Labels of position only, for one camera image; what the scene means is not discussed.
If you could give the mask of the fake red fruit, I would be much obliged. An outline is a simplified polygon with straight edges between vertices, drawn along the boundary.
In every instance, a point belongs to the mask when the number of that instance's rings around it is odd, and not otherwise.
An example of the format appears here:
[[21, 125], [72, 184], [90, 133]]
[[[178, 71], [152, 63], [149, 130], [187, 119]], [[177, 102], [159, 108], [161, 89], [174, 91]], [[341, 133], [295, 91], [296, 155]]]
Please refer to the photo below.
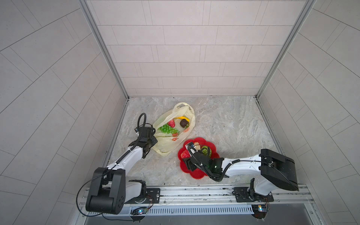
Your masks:
[[181, 154], [181, 159], [185, 159], [185, 158], [190, 158], [191, 155], [189, 153], [188, 150], [185, 150], [182, 154]]

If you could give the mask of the fake beige fruit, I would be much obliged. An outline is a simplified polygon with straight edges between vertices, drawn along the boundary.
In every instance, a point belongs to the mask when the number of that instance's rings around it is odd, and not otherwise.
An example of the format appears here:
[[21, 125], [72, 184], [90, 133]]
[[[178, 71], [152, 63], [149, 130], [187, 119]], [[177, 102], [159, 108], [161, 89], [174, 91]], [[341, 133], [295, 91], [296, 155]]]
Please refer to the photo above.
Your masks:
[[194, 148], [196, 149], [196, 151], [200, 151], [201, 150], [201, 145], [198, 142], [194, 143]]

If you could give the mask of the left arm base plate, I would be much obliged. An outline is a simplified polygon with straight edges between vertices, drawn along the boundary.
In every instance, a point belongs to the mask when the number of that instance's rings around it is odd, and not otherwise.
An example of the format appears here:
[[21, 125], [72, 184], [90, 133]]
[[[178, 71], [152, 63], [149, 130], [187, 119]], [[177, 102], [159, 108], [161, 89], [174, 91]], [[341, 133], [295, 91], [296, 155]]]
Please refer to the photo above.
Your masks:
[[144, 198], [133, 198], [125, 204], [158, 204], [160, 199], [160, 188], [147, 188]]

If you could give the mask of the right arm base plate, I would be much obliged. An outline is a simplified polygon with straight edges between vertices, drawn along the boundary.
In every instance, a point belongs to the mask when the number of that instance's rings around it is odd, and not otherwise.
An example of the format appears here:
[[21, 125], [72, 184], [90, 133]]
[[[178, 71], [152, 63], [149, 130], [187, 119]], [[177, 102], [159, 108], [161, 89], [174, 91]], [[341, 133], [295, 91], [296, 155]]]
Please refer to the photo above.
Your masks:
[[272, 193], [269, 193], [267, 196], [257, 193], [250, 194], [250, 187], [234, 187], [232, 194], [235, 196], [237, 203], [267, 203], [274, 201]]

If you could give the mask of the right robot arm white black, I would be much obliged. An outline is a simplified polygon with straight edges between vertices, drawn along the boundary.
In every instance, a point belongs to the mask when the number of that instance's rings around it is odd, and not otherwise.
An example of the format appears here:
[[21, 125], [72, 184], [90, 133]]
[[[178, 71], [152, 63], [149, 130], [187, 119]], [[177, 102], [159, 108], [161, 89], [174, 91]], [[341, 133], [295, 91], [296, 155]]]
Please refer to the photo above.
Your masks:
[[267, 196], [276, 189], [299, 191], [295, 162], [293, 159], [269, 149], [245, 158], [214, 158], [196, 151], [188, 145], [189, 157], [183, 158], [187, 170], [200, 170], [211, 180], [221, 182], [224, 178], [255, 175], [250, 182], [249, 194]]

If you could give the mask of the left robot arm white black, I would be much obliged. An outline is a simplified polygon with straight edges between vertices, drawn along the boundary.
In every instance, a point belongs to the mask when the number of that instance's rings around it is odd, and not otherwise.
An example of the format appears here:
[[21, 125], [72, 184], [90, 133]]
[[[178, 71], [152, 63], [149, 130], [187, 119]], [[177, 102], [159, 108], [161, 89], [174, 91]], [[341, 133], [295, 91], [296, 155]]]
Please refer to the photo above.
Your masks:
[[146, 182], [127, 180], [126, 173], [141, 159], [146, 158], [151, 148], [158, 142], [155, 128], [136, 128], [138, 138], [125, 153], [107, 167], [95, 170], [91, 180], [85, 209], [88, 212], [119, 214], [128, 201], [143, 202], [147, 198]]

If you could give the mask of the red flower-shaped plate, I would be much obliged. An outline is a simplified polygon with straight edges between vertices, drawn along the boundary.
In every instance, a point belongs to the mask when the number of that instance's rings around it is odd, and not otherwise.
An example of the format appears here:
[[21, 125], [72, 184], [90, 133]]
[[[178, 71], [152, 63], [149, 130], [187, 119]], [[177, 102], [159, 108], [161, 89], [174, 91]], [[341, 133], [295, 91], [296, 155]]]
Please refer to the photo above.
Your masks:
[[[190, 153], [188, 144], [193, 143], [195, 152]], [[217, 153], [215, 144], [202, 137], [186, 140], [183, 147], [178, 151], [178, 159], [180, 161], [180, 169], [189, 174], [193, 179], [200, 180], [207, 176], [198, 165], [207, 163], [210, 159], [220, 158]]]

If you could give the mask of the cream plastic shopping bag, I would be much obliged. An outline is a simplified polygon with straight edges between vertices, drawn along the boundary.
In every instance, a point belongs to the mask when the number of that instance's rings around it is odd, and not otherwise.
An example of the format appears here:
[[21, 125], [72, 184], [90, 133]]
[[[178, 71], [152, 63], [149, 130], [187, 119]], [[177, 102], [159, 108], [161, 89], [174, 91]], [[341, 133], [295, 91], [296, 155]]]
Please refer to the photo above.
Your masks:
[[167, 156], [187, 139], [196, 125], [195, 111], [185, 102], [178, 103], [161, 115], [153, 124], [157, 143], [152, 147], [161, 156]]

